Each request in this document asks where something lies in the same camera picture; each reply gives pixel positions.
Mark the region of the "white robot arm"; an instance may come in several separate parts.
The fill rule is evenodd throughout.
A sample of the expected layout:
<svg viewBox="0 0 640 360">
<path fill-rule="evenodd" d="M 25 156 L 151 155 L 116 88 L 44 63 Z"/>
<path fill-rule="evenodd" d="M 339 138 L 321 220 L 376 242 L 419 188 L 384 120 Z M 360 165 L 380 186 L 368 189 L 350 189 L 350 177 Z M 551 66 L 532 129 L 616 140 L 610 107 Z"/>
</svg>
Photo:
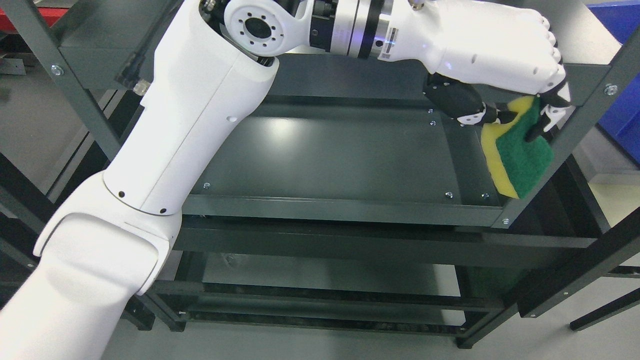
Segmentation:
<svg viewBox="0 0 640 360">
<path fill-rule="evenodd" d="M 270 90 L 276 57 L 309 45 L 314 2 L 296 4 L 290 14 L 274 0 L 231 0 L 222 12 L 231 41 L 206 23 L 201 0 L 178 7 L 137 123 L 51 216 L 38 266 L 1 310 L 3 360 L 101 358 L 128 301 L 165 266 L 192 187 Z"/>
</svg>

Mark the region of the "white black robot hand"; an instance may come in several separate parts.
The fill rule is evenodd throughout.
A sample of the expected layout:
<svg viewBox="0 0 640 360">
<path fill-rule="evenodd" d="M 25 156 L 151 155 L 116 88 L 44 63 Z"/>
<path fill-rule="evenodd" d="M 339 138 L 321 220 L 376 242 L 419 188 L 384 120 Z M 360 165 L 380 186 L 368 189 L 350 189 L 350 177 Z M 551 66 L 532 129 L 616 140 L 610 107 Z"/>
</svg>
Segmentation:
<svg viewBox="0 0 640 360">
<path fill-rule="evenodd" d="M 534 9 L 477 0 L 395 0 L 379 60 L 416 60 L 423 95 L 462 125 L 505 125 L 505 105 L 482 100 L 475 85 L 537 96 L 541 110 L 524 139 L 535 141 L 566 114 L 567 72 L 550 22 Z"/>
</svg>

